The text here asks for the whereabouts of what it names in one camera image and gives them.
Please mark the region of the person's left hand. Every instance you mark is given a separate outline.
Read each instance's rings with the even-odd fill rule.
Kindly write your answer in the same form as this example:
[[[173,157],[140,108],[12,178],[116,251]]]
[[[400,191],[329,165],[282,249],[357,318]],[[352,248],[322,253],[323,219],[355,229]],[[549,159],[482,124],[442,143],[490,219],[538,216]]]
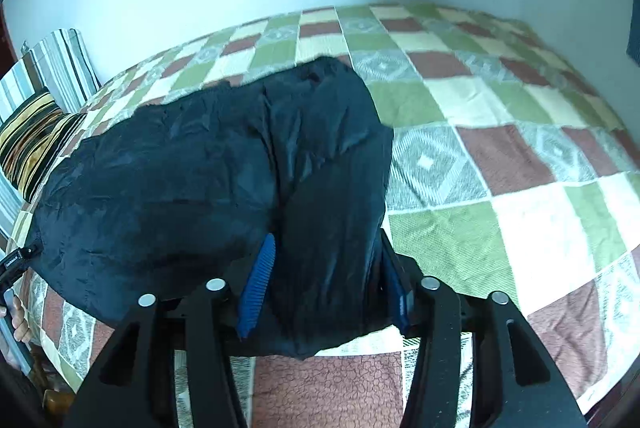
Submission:
[[[8,315],[11,316],[14,339],[28,344],[32,339],[32,331],[29,328],[22,301],[17,296],[13,297],[11,307],[0,307],[0,316],[7,317]]]

